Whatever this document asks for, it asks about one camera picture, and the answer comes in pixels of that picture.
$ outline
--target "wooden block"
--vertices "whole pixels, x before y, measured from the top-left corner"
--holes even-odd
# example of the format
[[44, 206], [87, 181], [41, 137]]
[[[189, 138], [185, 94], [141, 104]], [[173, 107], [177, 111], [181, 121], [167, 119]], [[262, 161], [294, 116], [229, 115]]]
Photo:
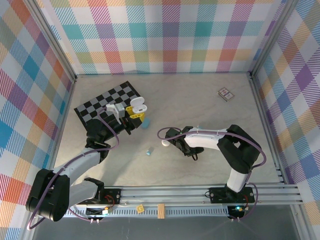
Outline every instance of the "wooden block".
[[164, 219], [165, 218], [165, 205], [158, 204], [158, 219]]
[[136, 211], [138, 212], [138, 214], [143, 213], [145, 211], [144, 206], [142, 204], [136, 206]]

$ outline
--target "white ball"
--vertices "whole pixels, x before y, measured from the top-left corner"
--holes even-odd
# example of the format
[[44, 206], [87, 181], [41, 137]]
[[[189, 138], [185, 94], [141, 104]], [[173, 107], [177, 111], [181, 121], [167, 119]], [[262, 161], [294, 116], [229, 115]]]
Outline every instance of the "white ball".
[[170, 145], [170, 142], [168, 142], [167, 140], [162, 140], [161, 143], [165, 147], [168, 147]]

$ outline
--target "checkerboard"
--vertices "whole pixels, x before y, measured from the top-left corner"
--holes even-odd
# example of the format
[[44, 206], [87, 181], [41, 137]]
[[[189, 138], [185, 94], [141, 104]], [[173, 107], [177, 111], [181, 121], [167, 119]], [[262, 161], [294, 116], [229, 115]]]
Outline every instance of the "checkerboard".
[[[83, 126], [87, 126], [87, 122], [91, 119], [96, 119], [98, 117], [98, 112], [106, 104], [122, 104], [124, 108], [130, 105], [130, 101], [140, 97], [140, 94], [135, 90], [135, 88], [126, 81], [115, 88], [106, 91], [105, 93], [91, 99], [90, 101], [81, 104], [74, 110], [78, 115]], [[107, 123], [115, 119], [112, 112], [104, 111], [101, 113], [101, 117]]]

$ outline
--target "plaid wall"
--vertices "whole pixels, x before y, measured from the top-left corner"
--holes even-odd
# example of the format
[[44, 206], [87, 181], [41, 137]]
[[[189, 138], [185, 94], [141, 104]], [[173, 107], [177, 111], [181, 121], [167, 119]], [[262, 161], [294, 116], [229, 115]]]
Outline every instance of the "plaid wall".
[[290, 183], [320, 239], [320, 0], [300, 0], [258, 73]]
[[267, 42], [269, 41], [270, 34], [271, 34], [272, 30], [274, 29], [276, 22], [279, 19], [287, 1], [288, 0], [281, 0], [281, 3], [279, 5], [278, 9], [276, 10], [274, 17], [273, 17], [267, 31], [265, 32], [262, 41], [260, 42], [259, 48], [254, 55], [254, 58], [253, 58], [253, 61], [250, 65], [249, 71], [252, 71], [254, 66], [256, 65], [258, 58], [260, 57], [262, 50], [265, 48]]
[[247, 72], [280, 2], [38, 0], [79, 74]]
[[0, 240], [18, 238], [71, 83], [23, 0], [0, 0]]

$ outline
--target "small yellow block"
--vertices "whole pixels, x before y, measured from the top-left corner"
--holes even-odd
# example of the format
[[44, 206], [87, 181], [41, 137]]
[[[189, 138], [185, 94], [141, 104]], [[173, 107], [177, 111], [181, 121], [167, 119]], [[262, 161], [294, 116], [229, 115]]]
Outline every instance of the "small yellow block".
[[127, 113], [128, 113], [130, 116], [132, 116], [132, 115], [135, 114], [134, 111], [133, 111], [133, 107], [132, 107], [132, 106], [127, 106], [127, 107], [125, 108], [125, 110], [127, 111]]
[[145, 120], [145, 113], [138, 113], [130, 116], [131, 119], [137, 119], [140, 118], [140, 121], [143, 123]]
[[144, 206], [142, 204], [136, 206], [136, 211], [138, 212], [138, 214], [143, 213], [145, 211]]

